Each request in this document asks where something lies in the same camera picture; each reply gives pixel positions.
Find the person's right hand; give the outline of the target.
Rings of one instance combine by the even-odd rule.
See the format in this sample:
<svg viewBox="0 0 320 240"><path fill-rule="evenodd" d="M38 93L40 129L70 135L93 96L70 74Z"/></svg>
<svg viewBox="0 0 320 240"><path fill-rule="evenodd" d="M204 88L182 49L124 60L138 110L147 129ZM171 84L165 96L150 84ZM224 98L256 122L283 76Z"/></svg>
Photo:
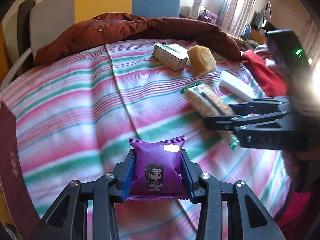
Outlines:
<svg viewBox="0 0 320 240"><path fill-rule="evenodd" d="M303 161L319 160L320 159L320 146L312 145L307 150L297 153L297 158Z"/></svg>

